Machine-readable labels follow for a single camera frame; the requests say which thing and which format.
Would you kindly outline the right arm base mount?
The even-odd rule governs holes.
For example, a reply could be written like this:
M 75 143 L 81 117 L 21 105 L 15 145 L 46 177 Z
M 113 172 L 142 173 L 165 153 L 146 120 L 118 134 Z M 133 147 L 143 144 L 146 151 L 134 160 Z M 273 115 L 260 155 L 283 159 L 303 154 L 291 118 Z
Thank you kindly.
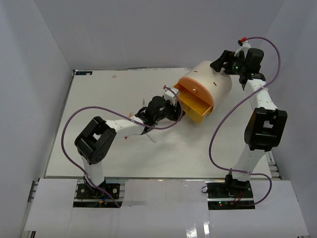
M 210 211 L 255 209 L 254 195 L 250 184 L 245 190 L 242 190 L 240 188 L 226 188 L 223 180 L 211 180 L 206 181 L 201 192 L 207 196 Z

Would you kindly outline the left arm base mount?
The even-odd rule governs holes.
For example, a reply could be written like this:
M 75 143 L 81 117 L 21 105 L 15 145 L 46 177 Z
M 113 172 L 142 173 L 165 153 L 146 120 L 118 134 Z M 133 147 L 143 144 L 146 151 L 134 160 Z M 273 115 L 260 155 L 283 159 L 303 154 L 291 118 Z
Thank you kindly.
M 122 205 L 125 191 L 125 181 L 122 180 L 106 180 L 103 190 L 108 194 L 96 189 L 90 188 L 83 180 L 77 182 L 73 207 L 74 208 L 119 208 Z

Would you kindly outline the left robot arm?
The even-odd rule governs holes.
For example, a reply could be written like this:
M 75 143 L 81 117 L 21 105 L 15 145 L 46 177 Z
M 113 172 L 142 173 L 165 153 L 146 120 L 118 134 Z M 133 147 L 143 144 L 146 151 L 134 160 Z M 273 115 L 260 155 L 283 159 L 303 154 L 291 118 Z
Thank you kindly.
M 155 96 L 129 120 L 104 120 L 100 116 L 94 117 L 74 142 L 87 172 L 84 183 L 89 194 L 94 198 L 104 194 L 106 181 L 102 160 L 114 141 L 126 136 L 147 134 L 159 121 L 178 121 L 184 115 L 185 112 L 178 101 L 171 102 L 163 96 Z

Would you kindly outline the yellow drawer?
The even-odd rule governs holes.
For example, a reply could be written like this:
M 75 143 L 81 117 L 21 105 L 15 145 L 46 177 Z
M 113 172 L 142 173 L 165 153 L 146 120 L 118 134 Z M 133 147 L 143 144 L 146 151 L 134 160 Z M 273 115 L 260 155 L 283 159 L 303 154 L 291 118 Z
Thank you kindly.
M 195 94 L 181 86 L 174 85 L 179 90 L 179 99 L 183 105 L 186 115 L 196 123 L 202 123 L 207 115 L 213 111 L 213 107 L 198 98 Z

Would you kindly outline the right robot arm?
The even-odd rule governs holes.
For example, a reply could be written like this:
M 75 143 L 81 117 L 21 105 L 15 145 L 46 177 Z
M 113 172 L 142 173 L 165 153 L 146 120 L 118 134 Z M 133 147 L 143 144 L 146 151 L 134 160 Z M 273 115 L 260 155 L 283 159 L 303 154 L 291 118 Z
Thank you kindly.
M 269 83 L 260 72 L 264 52 L 249 48 L 232 52 L 225 50 L 210 64 L 215 72 L 224 71 L 228 75 L 238 75 L 243 90 L 249 93 L 252 115 L 244 132 L 245 147 L 234 167 L 227 169 L 228 174 L 222 185 L 224 193 L 238 203 L 243 193 L 248 191 L 250 178 L 260 159 L 272 148 L 280 144 L 288 114 L 271 100 L 266 87 Z

